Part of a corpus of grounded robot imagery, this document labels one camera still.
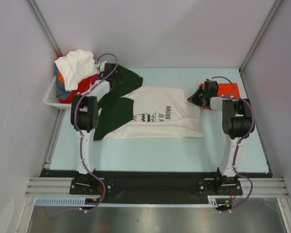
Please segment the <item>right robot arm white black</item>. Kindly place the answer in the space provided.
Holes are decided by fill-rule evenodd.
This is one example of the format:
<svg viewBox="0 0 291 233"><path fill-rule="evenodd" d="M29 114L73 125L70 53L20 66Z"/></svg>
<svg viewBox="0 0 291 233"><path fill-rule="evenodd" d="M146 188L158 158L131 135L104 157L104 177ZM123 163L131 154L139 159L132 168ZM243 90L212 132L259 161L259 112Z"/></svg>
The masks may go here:
<svg viewBox="0 0 291 233"><path fill-rule="evenodd" d="M214 182L214 190L220 195L225 195L232 187L228 178L238 175L237 167L243 144L254 131L255 120L250 100L241 98L236 83L218 83L214 79L207 79L187 101L222 113L226 145L223 159L217 169L220 179Z"/></svg>

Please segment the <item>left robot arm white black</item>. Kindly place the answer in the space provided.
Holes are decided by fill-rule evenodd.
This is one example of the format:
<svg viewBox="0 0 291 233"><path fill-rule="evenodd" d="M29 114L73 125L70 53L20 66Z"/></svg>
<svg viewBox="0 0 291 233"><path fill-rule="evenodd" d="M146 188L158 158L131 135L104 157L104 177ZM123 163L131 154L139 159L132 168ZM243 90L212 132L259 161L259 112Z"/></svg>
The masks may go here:
<svg viewBox="0 0 291 233"><path fill-rule="evenodd" d="M72 98L70 122L76 130L79 144L77 172L87 175L96 169L93 138L99 123L98 101L111 90L110 81L118 73L117 63L101 64L102 76L90 88Z"/></svg>

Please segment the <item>cream and green t shirt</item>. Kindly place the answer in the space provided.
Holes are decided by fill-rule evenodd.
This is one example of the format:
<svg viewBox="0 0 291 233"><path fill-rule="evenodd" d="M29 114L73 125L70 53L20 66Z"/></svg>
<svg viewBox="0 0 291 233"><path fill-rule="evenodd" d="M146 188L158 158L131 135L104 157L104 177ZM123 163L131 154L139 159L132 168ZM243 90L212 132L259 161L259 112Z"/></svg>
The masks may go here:
<svg viewBox="0 0 291 233"><path fill-rule="evenodd" d="M132 138L202 138L200 107L184 89L144 86L144 79L124 68L126 80L98 102L95 141Z"/></svg>

